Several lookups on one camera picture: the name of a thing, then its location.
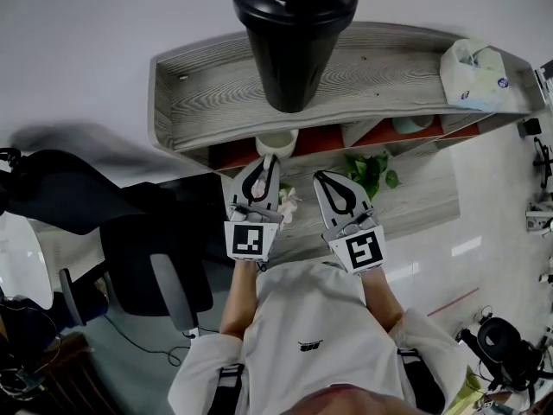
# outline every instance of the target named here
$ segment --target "white wall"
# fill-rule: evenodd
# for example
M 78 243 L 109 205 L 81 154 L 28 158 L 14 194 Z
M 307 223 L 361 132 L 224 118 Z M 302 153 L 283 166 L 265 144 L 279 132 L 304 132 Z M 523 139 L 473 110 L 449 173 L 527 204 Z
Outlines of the white wall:
M 553 59 L 553 0 L 360 0 L 356 19 Z M 149 59 L 240 29 L 231 0 L 0 0 L 0 145 L 70 150 L 121 183 L 183 174 L 149 143 Z

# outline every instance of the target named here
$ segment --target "wooden shelf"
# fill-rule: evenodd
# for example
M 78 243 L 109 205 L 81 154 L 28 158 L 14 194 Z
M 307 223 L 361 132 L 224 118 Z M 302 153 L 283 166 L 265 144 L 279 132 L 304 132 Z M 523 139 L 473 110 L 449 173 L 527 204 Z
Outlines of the wooden shelf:
M 451 140 L 454 138 L 470 138 L 470 137 L 476 137 L 480 135 L 480 130 L 478 129 L 478 125 L 476 123 L 470 124 L 469 126 L 465 126 L 462 129 L 459 129 L 456 132 L 452 132 L 451 134 L 445 135 L 443 137 L 438 138 L 438 140 Z
M 292 156 L 306 156 L 329 150 L 344 149 L 338 124 L 301 129 Z M 254 137 L 209 148 L 209 162 L 213 169 L 229 169 L 245 166 L 259 158 Z
M 428 128 L 419 132 L 413 132 L 412 134 L 400 134 L 394 129 L 391 121 L 391 118 L 382 120 L 354 144 L 353 148 L 368 144 L 397 143 L 418 138 L 441 137 L 443 135 L 442 123 L 438 116 L 434 116 L 434 120 Z

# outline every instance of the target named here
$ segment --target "leaf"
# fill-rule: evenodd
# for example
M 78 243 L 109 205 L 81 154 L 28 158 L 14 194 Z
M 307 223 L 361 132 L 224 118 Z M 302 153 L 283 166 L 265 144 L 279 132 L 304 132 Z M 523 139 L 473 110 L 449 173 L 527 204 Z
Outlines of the leaf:
M 370 158 L 366 159 L 366 175 L 372 176 L 374 178 L 379 179 L 380 177 L 380 164 L 378 164 L 378 160 L 371 156 Z
M 378 162 L 378 166 L 380 167 L 380 174 L 388 169 L 388 154 L 382 153 L 378 156 L 374 156 L 374 159 Z
M 357 173 L 360 175 L 360 176 L 365 176 L 366 174 L 366 163 L 365 162 L 359 162 L 359 161 L 356 161 L 355 162 L 355 167 L 357 168 Z
M 389 170 L 386 173 L 386 184 L 390 189 L 395 189 L 397 186 L 399 186 L 401 183 L 399 182 L 399 178 L 397 178 L 397 172 L 395 170 Z
M 374 195 L 377 194 L 378 190 L 380 189 L 380 183 L 377 182 L 376 184 L 371 184 L 369 186 L 365 186 L 365 192 L 369 196 L 369 200 L 372 201 L 374 198 Z
M 365 159 L 362 156 L 345 155 L 344 158 L 346 159 L 347 170 L 353 172 L 354 174 L 358 173 L 355 162 L 365 162 Z

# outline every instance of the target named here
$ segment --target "black logo on shirt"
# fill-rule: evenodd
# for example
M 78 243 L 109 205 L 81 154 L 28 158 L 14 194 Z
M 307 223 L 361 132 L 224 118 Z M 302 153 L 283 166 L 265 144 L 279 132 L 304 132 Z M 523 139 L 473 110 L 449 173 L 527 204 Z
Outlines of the black logo on shirt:
M 353 237 L 346 243 L 353 269 L 382 261 L 382 252 L 374 232 Z
M 322 343 L 322 340 L 319 340 L 317 342 L 299 342 L 300 343 L 300 350 L 302 352 L 307 352 L 309 350 L 316 350 L 319 348 L 319 345 Z
M 263 226 L 235 226 L 232 251 L 244 255 L 262 255 Z

